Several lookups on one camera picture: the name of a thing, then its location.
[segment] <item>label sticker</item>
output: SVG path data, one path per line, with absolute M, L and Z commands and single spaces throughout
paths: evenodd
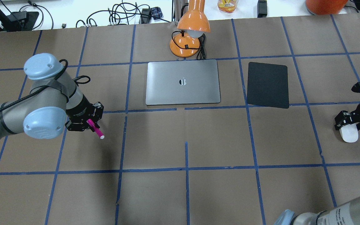
M 319 217 L 317 225 L 354 225 L 350 215 L 350 203 L 335 208 L 327 215 Z

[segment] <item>light blue joint cap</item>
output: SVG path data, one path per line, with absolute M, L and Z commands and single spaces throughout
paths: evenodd
M 30 57 L 23 69 L 30 80 L 38 81 L 56 75 L 63 65 L 54 55 L 41 53 Z
M 290 225 L 291 221 L 293 220 L 294 212 L 286 209 L 280 216 L 277 218 L 274 225 Z
M 52 139 L 62 134 L 65 128 L 66 112 L 59 107 L 43 107 L 24 118 L 24 132 L 32 138 Z

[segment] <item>lamp base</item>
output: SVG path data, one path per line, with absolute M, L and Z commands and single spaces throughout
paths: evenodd
M 183 49 L 186 47 L 199 48 L 200 41 L 198 40 L 198 38 L 190 37 L 187 33 L 184 33 L 184 36 L 182 36 L 182 34 L 180 33 L 174 36 L 173 39 L 170 40 L 169 47 L 175 56 L 186 58 L 191 57 L 198 52 L 198 49 Z

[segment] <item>black strap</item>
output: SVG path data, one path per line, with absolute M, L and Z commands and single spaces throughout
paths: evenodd
M 6 103 L 7 103 L 7 102 L 3 103 L 3 104 L 1 105 L 1 108 L 3 108 Z M 2 124 L 2 126 L 4 127 L 4 129 L 5 129 L 6 131 L 8 131 L 8 132 L 11 133 L 11 134 L 17 134 L 17 133 L 15 133 L 15 132 L 11 131 L 11 130 L 6 126 L 5 121 L 4 121 L 4 114 L 3 114 L 2 112 L 0 112 L 0 121 L 1 121 L 1 124 Z

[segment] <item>brown table surface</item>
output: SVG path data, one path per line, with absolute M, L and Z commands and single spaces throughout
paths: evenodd
M 3 138 L 0 224 L 270 225 L 360 196 L 360 137 L 333 127 L 360 102 L 360 14 L 210 25 L 221 103 L 159 107 L 145 105 L 147 63 L 182 60 L 173 23 L 1 32 L 0 103 L 29 93 L 29 57 L 52 53 L 91 77 L 80 88 L 104 104 L 106 138 Z M 289 109 L 246 105 L 249 62 L 288 67 Z

